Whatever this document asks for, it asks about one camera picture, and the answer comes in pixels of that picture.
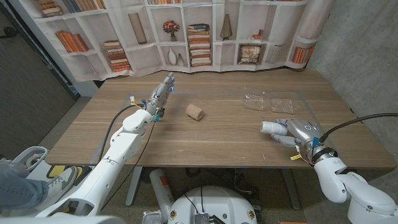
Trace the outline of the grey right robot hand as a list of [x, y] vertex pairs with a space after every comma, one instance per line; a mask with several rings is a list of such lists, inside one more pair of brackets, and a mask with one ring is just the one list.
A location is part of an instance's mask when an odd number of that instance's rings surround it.
[[338, 157], [338, 153], [320, 142], [321, 132], [312, 123], [302, 119], [277, 119], [278, 128], [282, 129], [271, 136], [287, 147], [298, 146], [306, 150], [307, 159], [317, 163], [330, 157]]

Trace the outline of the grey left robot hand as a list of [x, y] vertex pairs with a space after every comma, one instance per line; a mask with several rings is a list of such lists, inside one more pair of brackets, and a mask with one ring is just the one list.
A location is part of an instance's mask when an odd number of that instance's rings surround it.
[[164, 106], [170, 93], [174, 90], [174, 73], [170, 72], [164, 81], [151, 93], [149, 101], [146, 103], [146, 111], [149, 112], [157, 121], [164, 115]]

